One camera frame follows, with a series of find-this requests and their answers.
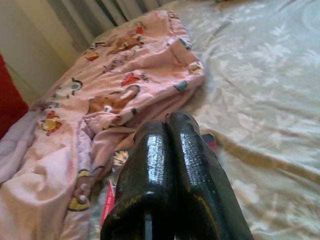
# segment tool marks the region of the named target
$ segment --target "pillow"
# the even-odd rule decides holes
[[[0,139],[28,111],[0,55]]]

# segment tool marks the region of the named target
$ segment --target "cartoon print blanket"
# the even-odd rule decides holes
[[[92,45],[0,142],[10,173],[0,170],[1,239],[87,239],[91,186],[112,153],[143,122],[179,109],[203,78],[174,12]]]

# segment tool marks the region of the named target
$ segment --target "bedspread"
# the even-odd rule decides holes
[[[180,109],[203,79],[169,11],[94,43],[0,144],[0,239],[87,239],[91,186],[113,151]]]
[[[320,239],[320,1],[168,8],[179,12],[206,69],[186,109],[222,145],[254,238]]]

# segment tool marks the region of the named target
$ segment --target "white curtain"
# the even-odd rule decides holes
[[[103,32],[172,0],[47,0],[79,51]]]

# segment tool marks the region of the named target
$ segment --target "bedsheet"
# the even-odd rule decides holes
[[[185,110],[219,159],[256,240],[320,239],[320,1],[178,0],[206,82]],[[106,188],[92,208],[99,239]]]

